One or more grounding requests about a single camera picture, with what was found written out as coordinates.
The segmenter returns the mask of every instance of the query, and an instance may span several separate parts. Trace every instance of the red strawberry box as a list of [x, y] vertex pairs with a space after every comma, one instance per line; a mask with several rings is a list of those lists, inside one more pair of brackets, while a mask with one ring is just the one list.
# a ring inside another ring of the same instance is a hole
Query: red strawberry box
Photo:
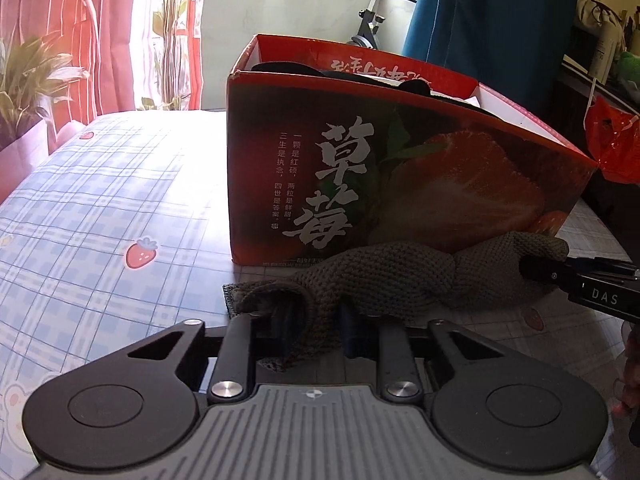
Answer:
[[[277, 61], [391, 85], [423, 80], [466, 105], [331, 76], [252, 71]], [[596, 169], [473, 78], [285, 36], [255, 36], [233, 67], [227, 137], [231, 251], [248, 266], [304, 266], [397, 240], [452, 253], [508, 231], [555, 235]]]

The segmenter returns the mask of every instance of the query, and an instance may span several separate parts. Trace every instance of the tall plant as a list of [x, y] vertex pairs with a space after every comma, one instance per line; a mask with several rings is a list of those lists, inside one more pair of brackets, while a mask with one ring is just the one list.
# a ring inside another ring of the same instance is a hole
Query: tall plant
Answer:
[[184, 36], [178, 35], [180, 18], [187, 10], [188, 0], [161, 0], [161, 8], [153, 13], [152, 29], [163, 40], [162, 53], [156, 52], [158, 90], [162, 103], [156, 105], [152, 99], [143, 98], [144, 109], [162, 108], [180, 110], [189, 97], [184, 94], [186, 82]]
[[71, 61], [71, 54], [57, 54], [44, 38], [0, 40], [0, 117], [8, 136], [2, 144], [14, 142], [40, 119], [53, 123], [53, 105], [68, 101], [69, 84], [89, 75]]

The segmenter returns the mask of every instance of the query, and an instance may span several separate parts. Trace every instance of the plaid tablecloth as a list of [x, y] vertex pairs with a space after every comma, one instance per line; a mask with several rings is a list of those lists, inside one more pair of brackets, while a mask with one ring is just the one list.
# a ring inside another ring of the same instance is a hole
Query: plaid tablecloth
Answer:
[[[292, 272], [231, 262], [225, 141], [219, 112], [103, 116], [0, 206], [0, 478], [36, 465], [20, 416], [44, 381], [184, 319], [225, 324], [223, 284]], [[626, 258], [582, 202], [560, 235], [574, 256]], [[523, 309], [433, 317], [561, 365], [609, 399], [619, 320], [561, 292], [533, 307], [542, 330]], [[611, 480], [640, 471], [627, 430], [610, 425], [594, 464]]]

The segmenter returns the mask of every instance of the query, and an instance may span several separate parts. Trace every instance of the ribbed surface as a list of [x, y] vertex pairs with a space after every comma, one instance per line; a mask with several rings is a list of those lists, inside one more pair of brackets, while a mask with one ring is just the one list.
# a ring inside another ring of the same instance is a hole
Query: ribbed surface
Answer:
[[[207, 413], [193, 437], [158, 462], [100, 475], [113, 480], [506, 480], [446, 449], [416, 408], [393, 406], [367, 386], [262, 386]], [[33, 480], [76, 480], [44, 467]], [[545, 476], [593, 480], [585, 468]]]

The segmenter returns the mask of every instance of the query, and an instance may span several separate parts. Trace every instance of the flower pot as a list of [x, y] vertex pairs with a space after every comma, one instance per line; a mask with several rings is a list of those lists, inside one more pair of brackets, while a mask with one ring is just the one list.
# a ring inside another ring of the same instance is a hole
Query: flower pot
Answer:
[[39, 121], [0, 151], [0, 203], [49, 156], [47, 123]]

